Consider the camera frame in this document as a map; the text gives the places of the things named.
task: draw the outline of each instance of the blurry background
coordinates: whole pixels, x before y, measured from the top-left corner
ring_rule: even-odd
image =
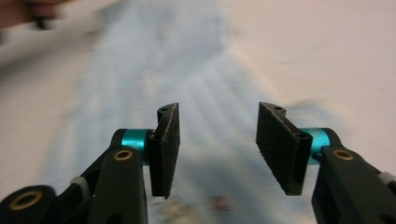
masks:
[[[118,128],[155,128],[180,103],[172,196],[149,223],[316,223],[254,142],[258,102],[298,127],[330,127],[396,174],[393,1],[79,0],[55,29],[24,24],[0,46],[0,198],[62,192]],[[149,179],[146,178],[147,192]]]

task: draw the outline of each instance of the white surface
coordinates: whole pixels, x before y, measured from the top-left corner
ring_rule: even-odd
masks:
[[[97,42],[102,25],[85,12],[100,6],[88,3],[71,4],[54,31],[17,28],[0,48],[0,198],[42,183],[59,192],[116,129],[154,128],[155,110],[173,102],[174,198],[148,197],[150,223],[315,222],[317,168],[304,196],[283,195],[254,143],[259,101],[299,127],[334,128],[396,173],[394,3],[124,1]],[[232,210],[211,209],[217,195]]]

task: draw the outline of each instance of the brass insert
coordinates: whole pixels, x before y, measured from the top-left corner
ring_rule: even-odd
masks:
[[[114,160],[116,161],[126,161],[132,157],[132,151],[122,150],[114,154]]]
[[[332,153],[341,160],[352,161],[354,159],[352,154],[341,149],[334,150]]]
[[[12,203],[9,205],[9,208],[14,211],[25,209],[37,203],[42,196],[43,193],[36,189],[25,192],[14,199],[14,201],[12,201]]]

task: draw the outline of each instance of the teal spacer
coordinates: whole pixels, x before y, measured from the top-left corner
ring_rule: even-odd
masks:
[[[148,165],[147,154],[145,151],[147,132],[148,129],[128,129],[125,131],[121,142],[124,147],[133,147],[140,152],[143,165]]]
[[[321,128],[305,128],[303,132],[309,133],[312,136],[311,155],[308,164],[318,164],[317,158],[321,156],[323,147],[330,146],[330,139],[326,132]]]

